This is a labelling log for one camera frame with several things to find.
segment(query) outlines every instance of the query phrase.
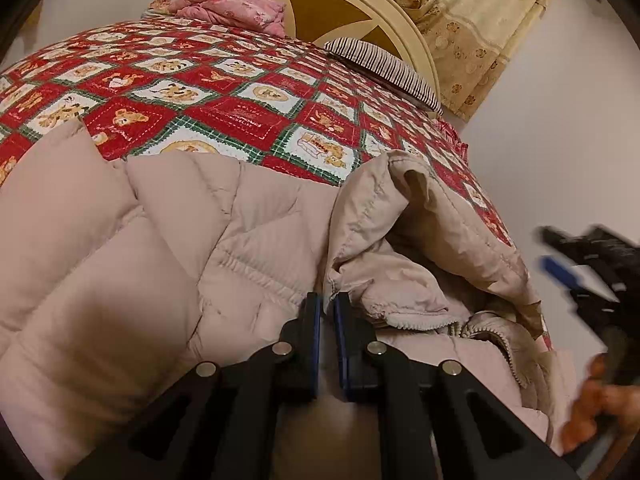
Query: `beige curtain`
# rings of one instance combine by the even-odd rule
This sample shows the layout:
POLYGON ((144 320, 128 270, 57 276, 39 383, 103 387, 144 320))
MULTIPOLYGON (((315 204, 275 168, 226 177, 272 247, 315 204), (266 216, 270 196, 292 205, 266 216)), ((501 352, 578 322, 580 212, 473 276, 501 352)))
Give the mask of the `beige curtain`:
POLYGON ((423 33, 442 104, 468 120, 504 71, 547 0, 395 0, 423 33))

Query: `pillow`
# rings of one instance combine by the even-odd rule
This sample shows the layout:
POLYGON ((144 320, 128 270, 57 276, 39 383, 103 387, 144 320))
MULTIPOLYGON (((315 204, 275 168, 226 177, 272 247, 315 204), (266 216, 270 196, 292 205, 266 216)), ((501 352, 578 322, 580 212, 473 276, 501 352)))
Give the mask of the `pillow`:
POLYGON ((352 68, 364 69, 365 74, 376 82, 382 80, 387 83, 384 86, 400 91, 402 97, 409 96, 412 102, 418 101, 421 108, 426 106, 428 111, 442 115, 438 97, 429 84, 407 63, 386 50, 355 38, 337 38, 324 48, 352 68))

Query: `silver rivet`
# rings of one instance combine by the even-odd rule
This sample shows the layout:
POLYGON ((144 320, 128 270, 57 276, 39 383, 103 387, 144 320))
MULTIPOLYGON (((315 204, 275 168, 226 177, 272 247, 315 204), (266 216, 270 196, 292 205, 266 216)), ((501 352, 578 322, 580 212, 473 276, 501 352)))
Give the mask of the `silver rivet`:
POLYGON ((444 373, 449 375, 460 375, 462 373, 462 365, 458 361, 449 359, 442 363, 442 369, 444 373))
POLYGON ((382 355, 386 352, 386 345, 382 341, 372 341, 367 345, 367 352, 373 355, 382 355))
POLYGON ((196 373, 200 377, 211 377, 214 373, 216 373, 216 365, 213 363, 200 363, 196 367, 196 373))
POLYGON ((286 341, 278 341, 271 347, 271 350, 276 355, 288 355, 293 350, 293 346, 286 341))

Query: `headboard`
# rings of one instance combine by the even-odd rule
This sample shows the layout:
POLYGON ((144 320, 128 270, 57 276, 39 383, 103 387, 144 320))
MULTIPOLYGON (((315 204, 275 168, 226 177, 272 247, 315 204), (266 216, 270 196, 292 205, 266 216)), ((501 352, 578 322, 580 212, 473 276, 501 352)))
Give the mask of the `headboard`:
POLYGON ((341 36, 385 49, 420 73, 440 97, 435 65, 422 34, 393 0, 280 0, 288 36, 323 46, 341 36))

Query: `red checkered bed sheet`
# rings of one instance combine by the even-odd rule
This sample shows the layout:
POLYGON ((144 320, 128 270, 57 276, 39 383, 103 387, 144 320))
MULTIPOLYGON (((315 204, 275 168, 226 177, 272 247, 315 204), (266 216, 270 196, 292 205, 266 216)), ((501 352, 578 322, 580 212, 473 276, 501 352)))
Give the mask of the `red checkered bed sheet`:
POLYGON ((447 123, 299 40, 153 18, 39 50, 0 75, 0 184, 36 140, 72 117, 107 160, 222 153, 333 185, 371 157, 406 150, 511 244, 447 123))

